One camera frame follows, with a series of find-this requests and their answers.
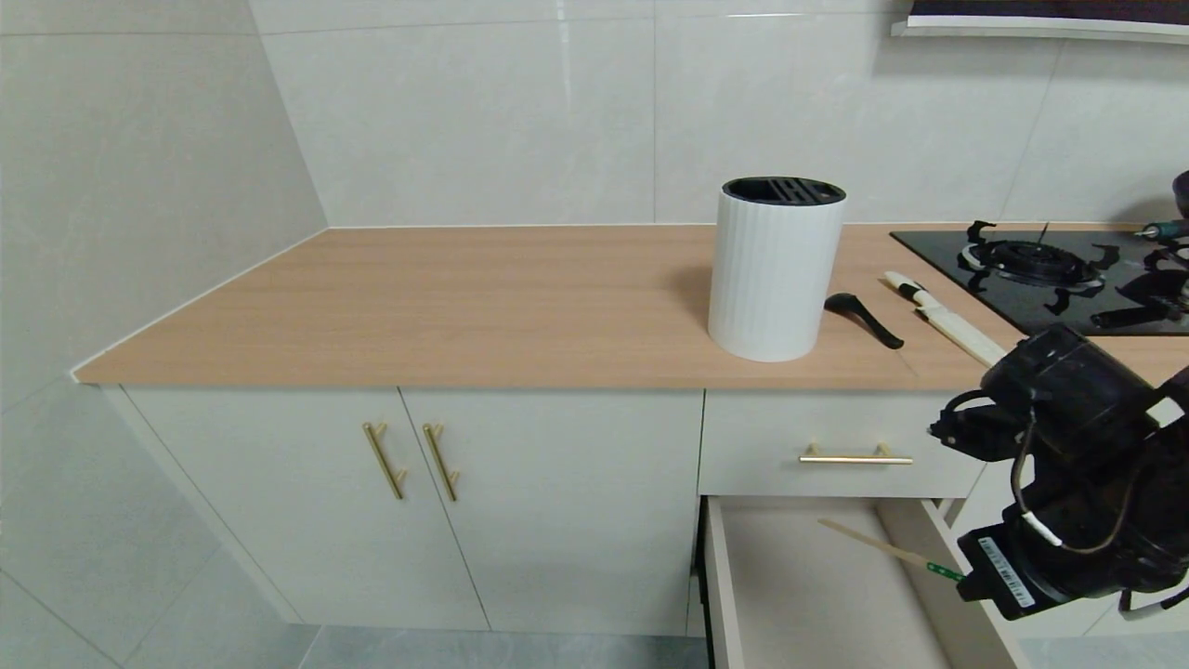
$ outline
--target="white knife block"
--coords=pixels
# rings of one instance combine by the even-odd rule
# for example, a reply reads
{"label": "white knife block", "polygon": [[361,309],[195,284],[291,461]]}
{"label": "white knife block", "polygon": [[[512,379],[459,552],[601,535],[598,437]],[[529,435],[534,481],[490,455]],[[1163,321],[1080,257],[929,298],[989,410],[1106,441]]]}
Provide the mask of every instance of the white knife block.
{"label": "white knife block", "polygon": [[748,177],[718,195],[710,337],[757,362],[817,343],[847,194],[810,178]]}

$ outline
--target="wooden countertop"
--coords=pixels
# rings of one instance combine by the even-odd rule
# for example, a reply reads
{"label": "wooden countertop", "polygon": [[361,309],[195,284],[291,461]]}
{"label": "wooden countertop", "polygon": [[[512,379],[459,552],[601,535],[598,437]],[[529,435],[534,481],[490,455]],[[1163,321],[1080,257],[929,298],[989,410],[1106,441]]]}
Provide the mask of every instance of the wooden countertop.
{"label": "wooden countertop", "polygon": [[[327,229],[76,371],[84,384],[965,390],[980,364],[877,278],[920,280],[1002,347],[1005,320],[888,236],[848,225],[831,291],[906,341],[825,313],[814,351],[756,364],[706,333],[713,226]],[[961,229],[962,225],[946,228]],[[1162,383],[1189,337],[1102,337]]]}

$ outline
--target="white cabinet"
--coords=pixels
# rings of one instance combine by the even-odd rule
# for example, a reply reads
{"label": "white cabinet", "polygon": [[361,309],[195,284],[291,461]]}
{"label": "white cabinet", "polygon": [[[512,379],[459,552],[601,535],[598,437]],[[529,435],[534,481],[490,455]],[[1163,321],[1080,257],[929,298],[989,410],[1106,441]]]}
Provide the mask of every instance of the white cabinet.
{"label": "white cabinet", "polygon": [[[306,623],[486,630],[397,392],[130,389]],[[400,480],[394,490],[364,423]]]}
{"label": "white cabinet", "polygon": [[493,630],[685,633],[702,391],[402,395]]}
{"label": "white cabinet", "polygon": [[[698,490],[704,496],[963,498],[983,465],[925,433],[949,399],[937,393],[709,391]],[[811,444],[816,454],[806,453]],[[872,460],[885,454],[906,465]],[[830,459],[838,462],[820,462]]]}

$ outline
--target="wooden stick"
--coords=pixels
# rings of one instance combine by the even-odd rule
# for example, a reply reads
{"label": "wooden stick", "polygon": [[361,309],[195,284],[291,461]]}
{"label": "wooden stick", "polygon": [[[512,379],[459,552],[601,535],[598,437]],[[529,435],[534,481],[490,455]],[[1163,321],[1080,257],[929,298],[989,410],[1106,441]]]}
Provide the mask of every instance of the wooden stick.
{"label": "wooden stick", "polygon": [[907,562],[908,564],[916,564],[917,567],[920,567],[923,569],[929,569],[929,560],[926,560],[924,556],[917,555],[914,553],[908,553],[904,549],[898,549],[892,544],[881,542],[879,539],[873,539],[872,537],[868,537],[867,535],[861,535],[851,530],[850,528],[838,525],[837,523],[830,520],[829,518],[818,518],[818,523],[825,525],[826,528],[833,530],[835,532],[841,532],[850,537],[851,539],[855,539],[856,542],[862,542],[872,548],[880,549],[881,551],[893,557],[899,557],[900,560]]}

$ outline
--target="cable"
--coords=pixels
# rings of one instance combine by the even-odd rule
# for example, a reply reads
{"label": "cable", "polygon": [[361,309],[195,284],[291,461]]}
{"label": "cable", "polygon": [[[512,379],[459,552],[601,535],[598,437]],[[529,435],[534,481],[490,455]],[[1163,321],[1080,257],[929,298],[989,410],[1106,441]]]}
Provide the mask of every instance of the cable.
{"label": "cable", "polygon": [[1111,534],[1107,535],[1107,538],[1102,539],[1102,542],[1096,545],[1084,549],[1067,545],[1064,541],[1050,530],[1048,525],[1042,523],[1040,519],[1032,513],[1027,504],[1024,503],[1024,492],[1020,490],[1020,476],[1024,473],[1024,461],[1027,459],[1028,449],[1032,447],[1032,431],[1037,424],[1034,405],[1028,406],[1028,416],[1030,421],[1027,430],[1024,433],[1024,443],[1020,444],[1020,452],[1015,455],[1015,463],[1012,466],[1012,496],[1015,497],[1015,504],[1020,507],[1020,512],[1023,513],[1021,518],[1025,523],[1032,526],[1037,534],[1044,537],[1046,542],[1069,553],[1076,553],[1078,555],[1094,555],[1109,547],[1114,543],[1115,538],[1119,537],[1119,532],[1122,530],[1122,524],[1127,519],[1127,510],[1131,507],[1131,496],[1135,490],[1135,481],[1139,480],[1139,473],[1143,471],[1144,463],[1137,463],[1134,469],[1131,472],[1131,476],[1127,479],[1127,488],[1122,496],[1122,505],[1119,507],[1119,516],[1115,518],[1114,528],[1111,529]]}
{"label": "cable", "polygon": [[1132,608],[1131,591],[1124,591],[1119,597],[1119,616],[1127,621],[1143,620],[1144,618],[1151,618],[1157,613],[1168,611],[1187,599],[1189,599],[1189,588],[1185,588],[1170,598],[1164,598],[1160,601],[1156,601],[1139,608]]}

